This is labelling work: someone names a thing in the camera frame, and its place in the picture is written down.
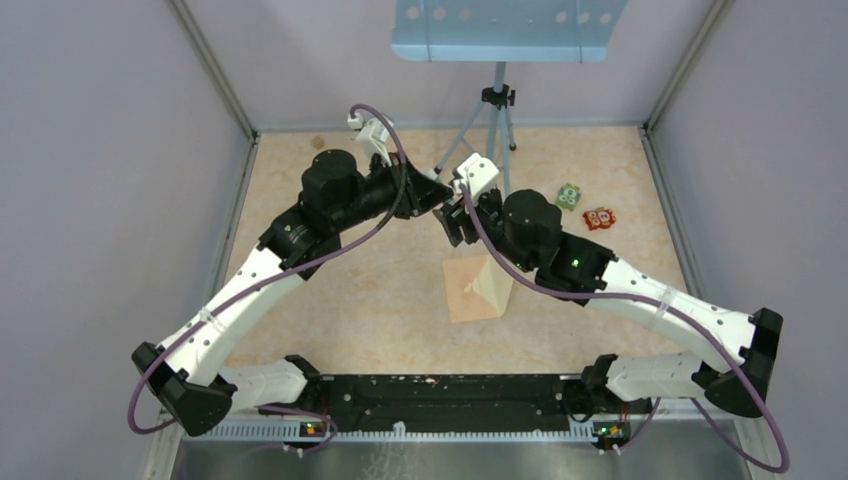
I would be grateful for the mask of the cream paper letter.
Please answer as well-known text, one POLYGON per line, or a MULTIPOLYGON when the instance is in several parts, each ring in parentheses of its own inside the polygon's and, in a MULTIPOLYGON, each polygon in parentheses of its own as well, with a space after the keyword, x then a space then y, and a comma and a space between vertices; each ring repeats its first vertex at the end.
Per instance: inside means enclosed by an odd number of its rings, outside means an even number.
POLYGON ((488 318, 502 317, 505 314, 513 282, 513 278, 493 256, 484 257, 480 272, 472 282, 472 290, 489 306, 488 318))

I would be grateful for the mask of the peach envelope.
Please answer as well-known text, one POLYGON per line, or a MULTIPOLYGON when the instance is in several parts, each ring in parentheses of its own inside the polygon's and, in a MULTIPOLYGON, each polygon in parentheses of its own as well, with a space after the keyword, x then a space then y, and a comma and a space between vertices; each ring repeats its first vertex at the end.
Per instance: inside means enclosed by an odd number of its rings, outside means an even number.
POLYGON ((484 257, 472 256, 442 261, 450 321, 463 323, 489 320, 489 306, 472 290, 472 282, 480 272, 484 257))

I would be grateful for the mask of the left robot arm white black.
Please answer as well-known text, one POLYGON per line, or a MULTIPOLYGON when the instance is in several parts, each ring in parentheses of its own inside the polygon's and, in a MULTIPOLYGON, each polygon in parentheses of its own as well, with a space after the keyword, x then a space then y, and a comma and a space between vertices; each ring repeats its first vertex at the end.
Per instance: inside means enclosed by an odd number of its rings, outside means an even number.
POLYGON ((192 436, 212 430, 229 414, 265 404, 308 413, 319 404, 316 370, 301 357, 229 368, 225 361, 266 313, 305 284, 325 262, 356 248, 342 232, 375 217, 422 216, 453 191, 405 163, 372 157, 362 174, 339 149, 318 153, 301 176, 297 202, 259 237, 233 277, 193 319, 159 343, 132 354, 142 384, 192 436))

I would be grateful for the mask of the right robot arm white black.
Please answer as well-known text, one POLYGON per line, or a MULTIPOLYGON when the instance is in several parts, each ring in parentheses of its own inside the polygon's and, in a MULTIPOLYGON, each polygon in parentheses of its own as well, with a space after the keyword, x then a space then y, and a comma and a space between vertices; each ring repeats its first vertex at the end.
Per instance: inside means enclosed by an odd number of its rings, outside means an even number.
POLYGON ((434 215, 452 245, 483 241, 497 261, 532 273, 530 288, 622 316, 680 347, 677 354, 655 357, 600 356, 582 372, 594 409, 693 398, 737 416, 761 417, 780 314, 720 308, 640 272, 611 249, 564 232, 561 209, 533 190, 503 197, 493 189, 479 196, 473 210, 452 199, 434 215))

